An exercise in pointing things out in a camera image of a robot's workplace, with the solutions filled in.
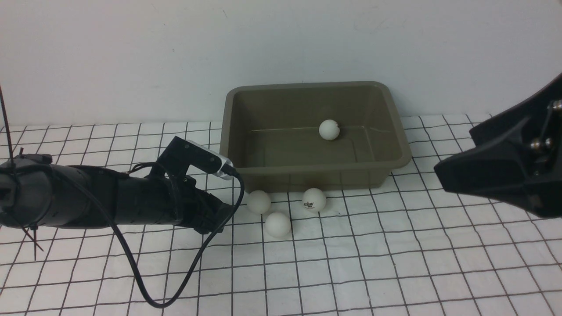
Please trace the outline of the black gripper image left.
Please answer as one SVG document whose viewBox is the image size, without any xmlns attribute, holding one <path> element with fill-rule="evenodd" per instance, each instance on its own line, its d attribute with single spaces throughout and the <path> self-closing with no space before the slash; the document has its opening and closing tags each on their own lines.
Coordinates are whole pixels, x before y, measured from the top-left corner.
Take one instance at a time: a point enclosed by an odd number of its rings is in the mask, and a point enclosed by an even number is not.
<svg viewBox="0 0 562 316">
<path fill-rule="evenodd" d="M 220 203 L 198 189 L 189 176 L 172 181 L 165 177 L 132 177 L 117 171 L 112 175 L 116 191 L 112 215 L 116 224 L 175 225 L 209 234 L 222 232 L 223 222 L 233 215 L 233 205 Z"/>
</svg>

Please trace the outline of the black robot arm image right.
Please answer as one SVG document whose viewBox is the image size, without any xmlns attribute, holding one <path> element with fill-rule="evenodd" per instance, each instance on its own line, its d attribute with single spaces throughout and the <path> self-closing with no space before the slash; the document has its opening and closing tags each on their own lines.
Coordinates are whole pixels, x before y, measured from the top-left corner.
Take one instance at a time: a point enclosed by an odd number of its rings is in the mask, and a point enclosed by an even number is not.
<svg viewBox="0 0 562 316">
<path fill-rule="evenodd" d="M 562 214 L 562 77 L 473 127 L 474 148 L 437 163 L 442 188 L 540 218 Z"/>
</svg>

